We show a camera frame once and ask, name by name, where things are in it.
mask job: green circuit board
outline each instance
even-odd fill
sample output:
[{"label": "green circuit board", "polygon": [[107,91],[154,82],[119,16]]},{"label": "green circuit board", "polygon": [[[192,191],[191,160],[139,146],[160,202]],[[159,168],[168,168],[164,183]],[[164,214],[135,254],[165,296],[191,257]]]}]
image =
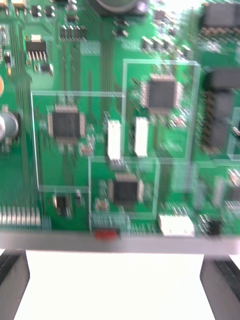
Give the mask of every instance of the green circuit board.
[{"label": "green circuit board", "polygon": [[0,229],[240,235],[239,14],[0,0]]}]

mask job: silver component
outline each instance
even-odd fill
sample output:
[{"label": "silver component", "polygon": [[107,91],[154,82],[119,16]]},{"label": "silver component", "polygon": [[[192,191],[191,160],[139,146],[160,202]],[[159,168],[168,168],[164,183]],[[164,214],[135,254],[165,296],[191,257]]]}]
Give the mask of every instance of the silver component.
[{"label": "silver component", "polygon": [[15,138],[19,132],[19,123],[11,112],[0,112],[0,142],[6,138]]}]

